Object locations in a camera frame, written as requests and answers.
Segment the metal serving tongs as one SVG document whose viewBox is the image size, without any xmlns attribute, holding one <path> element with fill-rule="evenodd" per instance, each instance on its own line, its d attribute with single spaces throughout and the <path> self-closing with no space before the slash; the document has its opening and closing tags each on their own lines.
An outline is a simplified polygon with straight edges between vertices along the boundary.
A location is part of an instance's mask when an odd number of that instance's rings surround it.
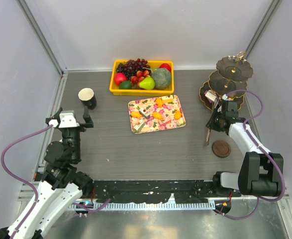
<svg viewBox="0 0 292 239">
<path fill-rule="evenodd" d="M 210 142 L 210 134 L 211 134 L 211 128 L 210 125 L 214 121 L 214 118 L 216 117 L 216 113 L 218 112 L 220 105 L 219 105 L 219 99 L 215 99 L 214 102 L 212 103 L 212 114 L 210 116 L 210 119 L 208 120 L 206 124 L 207 128 L 207 134 L 205 138 L 205 145 L 208 146 Z"/>
</svg>

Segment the yellow plastic fruit bin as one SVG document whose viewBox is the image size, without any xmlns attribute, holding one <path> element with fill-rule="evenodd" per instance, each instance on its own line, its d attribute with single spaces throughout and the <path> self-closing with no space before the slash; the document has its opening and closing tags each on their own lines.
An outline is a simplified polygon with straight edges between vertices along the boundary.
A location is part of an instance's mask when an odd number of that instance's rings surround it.
<svg viewBox="0 0 292 239">
<path fill-rule="evenodd" d="M 153 97 L 160 97 L 171 95 L 174 93 L 175 90 L 175 82 L 174 82 L 174 63 L 173 61 L 149 61 L 151 67 L 157 68 L 161 64 L 168 64 L 171 67 L 171 75 L 172 75 L 172 82 L 169 87 L 164 90 L 144 90 L 144 89 L 132 89 L 132 90 L 121 90 L 119 86 L 115 83 L 114 78 L 116 75 L 116 68 L 120 63 L 124 63 L 127 60 L 115 60 L 112 69 L 112 75 L 110 79 L 109 91 L 112 92 L 116 96 L 153 96 Z"/>
</svg>

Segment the green white cake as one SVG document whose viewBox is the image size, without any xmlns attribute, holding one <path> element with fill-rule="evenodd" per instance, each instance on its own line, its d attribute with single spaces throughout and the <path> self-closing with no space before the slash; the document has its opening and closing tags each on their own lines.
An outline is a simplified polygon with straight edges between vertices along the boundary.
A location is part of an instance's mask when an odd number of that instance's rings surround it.
<svg viewBox="0 0 292 239">
<path fill-rule="evenodd" d="M 144 121 L 139 121 L 134 127 L 134 131 L 135 132 L 139 132 L 145 125 L 145 122 Z"/>
</svg>

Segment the yellow layered cake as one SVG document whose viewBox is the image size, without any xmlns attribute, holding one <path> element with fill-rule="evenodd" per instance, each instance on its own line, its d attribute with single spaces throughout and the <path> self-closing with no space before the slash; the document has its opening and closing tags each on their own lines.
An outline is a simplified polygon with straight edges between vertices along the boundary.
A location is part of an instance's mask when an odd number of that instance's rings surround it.
<svg viewBox="0 0 292 239">
<path fill-rule="evenodd" d="M 169 102 L 173 102 L 174 96 L 173 95 L 163 96 L 161 97 L 161 99 L 162 99 L 162 102 L 169 103 Z"/>
</svg>

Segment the floral serving tray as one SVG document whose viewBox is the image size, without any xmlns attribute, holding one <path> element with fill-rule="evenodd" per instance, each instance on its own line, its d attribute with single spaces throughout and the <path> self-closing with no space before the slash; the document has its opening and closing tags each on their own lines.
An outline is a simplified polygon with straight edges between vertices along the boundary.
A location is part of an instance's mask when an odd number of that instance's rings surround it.
<svg viewBox="0 0 292 239">
<path fill-rule="evenodd" d="M 161 97 L 130 101 L 128 103 L 128 113 L 130 118 L 131 131 L 134 134 L 141 134 L 184 127 L 186 125 L 186 119 L 182 110 L 179 97 L 176 95 L 173 96 L 173 102 L 164 103 L 162 108 L 159 108 L 156 105 L 156 99 Z M 150 114 L 150 117 L 148 119 L 145 119 L 143 116 L 139 119 L 133 118 L 130 115 L 134 111 L 139 112 L 141 108 L 146 109 Z M 174 119 L 174 114 L 176 111 L 180 111 L 182 113 L 182 117 L 179 120 Z M 153 118 L 153 112 L 159 112 L 163 116 L 163 120 Z M 145 125 L 139 132 L 135 132 L 133 127 L 139 121 L 144 121 Z"/>
</svg>

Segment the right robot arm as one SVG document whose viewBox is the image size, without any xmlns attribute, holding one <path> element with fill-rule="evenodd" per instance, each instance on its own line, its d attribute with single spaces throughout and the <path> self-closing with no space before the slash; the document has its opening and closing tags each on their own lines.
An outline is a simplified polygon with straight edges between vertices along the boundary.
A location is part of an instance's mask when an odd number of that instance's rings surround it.
<svg viewBox="0 0 292 239">
<path fill-rule="evenodd" d="M 229 189 L 256 197 L 278 198 L 283 194 L 283 157 L 270 152 L 255 137 L 245 119 L 239 117 L 236 102 L 222 102 L 221 109 L 213 110 L 206 127 L 226 133 L 244 156 L 240 172 L 218 171 L 213 176 L 211 189 L 215 195 L 223 196 Z"/>
</svg>

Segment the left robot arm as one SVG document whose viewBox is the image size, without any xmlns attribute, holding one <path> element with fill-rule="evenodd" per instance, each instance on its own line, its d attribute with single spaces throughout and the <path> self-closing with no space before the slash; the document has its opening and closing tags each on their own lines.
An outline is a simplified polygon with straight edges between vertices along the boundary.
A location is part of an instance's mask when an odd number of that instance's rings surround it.
<svg viewBox="0 0 292 239">
<path fill-rule="evenodd" d="M 94 126 L 88 107 L 83 119 L 84 123 L 79 123 L 74 111 L 59 108 L 45 120 L 48 129 L 62 133 L 62 139 L 48 144 L 44 157 L 47 165 L 38 186 L 23 180 L 34 195 L 11 226 L 0 229 L 0 239 L 42 239 L 69 206 L 92 194 L 92 178 L 75 167 L 81 161 L 80 134 Z"/>
</svg>

